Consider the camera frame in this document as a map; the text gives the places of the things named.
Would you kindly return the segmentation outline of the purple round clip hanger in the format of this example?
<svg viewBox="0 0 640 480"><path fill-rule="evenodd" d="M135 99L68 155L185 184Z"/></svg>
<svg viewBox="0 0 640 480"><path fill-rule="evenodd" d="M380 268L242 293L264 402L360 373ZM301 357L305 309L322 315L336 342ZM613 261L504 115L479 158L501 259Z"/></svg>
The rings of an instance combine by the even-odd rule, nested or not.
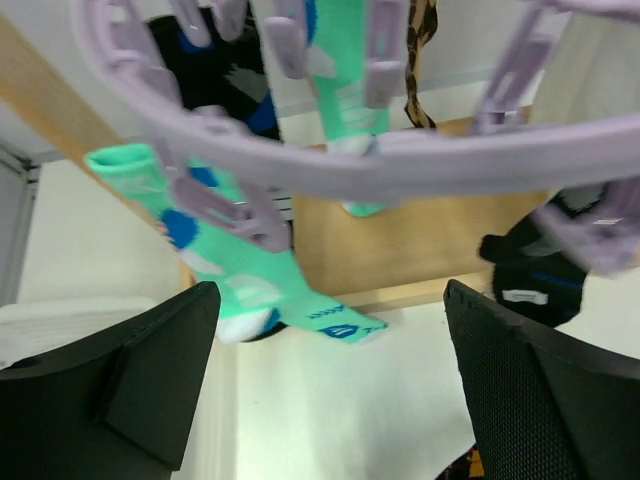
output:
<svg viewBox="0 0 640 480"><path fill-rule="evenodd" d="M122 10L122 19L112 16ZM578 12L637 22L635 1L535 1L482 98L469 136L418 130L378 135L372 154L320 153L260 139L207 106L183 108L147 26L129 1L78 1L76 40L95 75L146 127L151 157L173 200L187 213L263 250L290 241L266 189L315 197L392 203L412 197L583 188L609 194L571 219L553 206L536 220L550 242L584 268L613 274L639 249L639 118L631 114L563 127L528 126L519 99L553 49L536 33L548 13Z"/></svg>

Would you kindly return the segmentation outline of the black blue grey sock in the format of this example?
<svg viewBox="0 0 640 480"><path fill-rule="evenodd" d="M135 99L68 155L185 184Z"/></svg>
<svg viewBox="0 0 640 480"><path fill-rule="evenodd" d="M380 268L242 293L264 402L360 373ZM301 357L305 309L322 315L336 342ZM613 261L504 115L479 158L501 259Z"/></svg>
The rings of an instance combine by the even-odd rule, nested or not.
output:
<svg viewBox="0 0 640 480"><path fill-rule="evenodd" d="M576 317L582 307L588 272L566 257L530 212L506 234L488 234L479 257L493 265L495 301L551 328Z"/></svg>

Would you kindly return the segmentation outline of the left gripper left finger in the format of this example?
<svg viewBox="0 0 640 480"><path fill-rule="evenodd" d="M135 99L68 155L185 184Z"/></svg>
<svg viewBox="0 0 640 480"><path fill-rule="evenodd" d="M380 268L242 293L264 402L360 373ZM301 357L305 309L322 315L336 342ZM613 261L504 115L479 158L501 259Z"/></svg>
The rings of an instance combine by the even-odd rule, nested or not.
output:
<svg viewBox="0 0 640 480"><path fill-rule="evenodd" d="M4 479L168 479L181 468L220 294L201 282L1 372Z"/></svg>

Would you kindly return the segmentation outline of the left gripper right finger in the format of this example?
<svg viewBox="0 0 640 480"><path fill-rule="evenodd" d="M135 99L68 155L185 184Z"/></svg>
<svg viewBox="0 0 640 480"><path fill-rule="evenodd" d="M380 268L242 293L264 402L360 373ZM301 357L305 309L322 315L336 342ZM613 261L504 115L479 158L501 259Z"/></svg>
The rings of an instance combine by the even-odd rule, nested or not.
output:
<svg viewBox="0 0 640 480"><path fill-rule="evenodd" d="M457 280L443 300L486 478L638 478L637 359L530 320Z"/></svg>

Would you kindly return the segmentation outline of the argyle red orange sock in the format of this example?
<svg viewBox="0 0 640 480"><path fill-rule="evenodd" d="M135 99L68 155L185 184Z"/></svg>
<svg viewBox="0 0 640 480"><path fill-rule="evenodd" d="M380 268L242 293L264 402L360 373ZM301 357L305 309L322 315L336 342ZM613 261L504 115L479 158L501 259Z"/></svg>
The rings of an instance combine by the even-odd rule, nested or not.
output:
<svg viewBox="0 0 640 480"><path fill-rule="evenodd" d="M445 467L436 480L477 480L485 477L484 466L481 461L477 445Z"/></svg>

